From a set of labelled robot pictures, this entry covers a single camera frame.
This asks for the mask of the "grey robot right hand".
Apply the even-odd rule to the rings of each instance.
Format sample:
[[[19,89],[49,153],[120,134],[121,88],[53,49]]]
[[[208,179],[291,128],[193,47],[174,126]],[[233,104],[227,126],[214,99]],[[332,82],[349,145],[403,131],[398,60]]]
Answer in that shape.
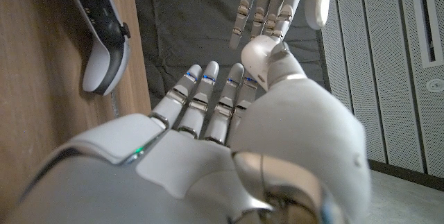
[[[197,137],[159,108],[83,132],[56,149],[8,223],[362,223],[371,198],[364,127],[309,79],[286,43],[241,54],[266,86]]]

